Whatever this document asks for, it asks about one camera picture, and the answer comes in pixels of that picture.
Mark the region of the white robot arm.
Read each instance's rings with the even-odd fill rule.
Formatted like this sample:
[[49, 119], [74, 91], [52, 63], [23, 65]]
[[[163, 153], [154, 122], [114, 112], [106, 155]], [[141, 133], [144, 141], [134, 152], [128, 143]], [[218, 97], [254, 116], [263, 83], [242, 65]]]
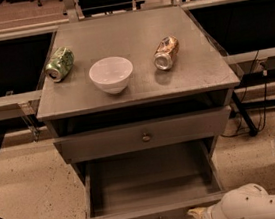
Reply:
[[194, 219], [275, 219], [275, 194], [249, 183], [228, 191], [218, 203], [191, 208], [187, 214]]

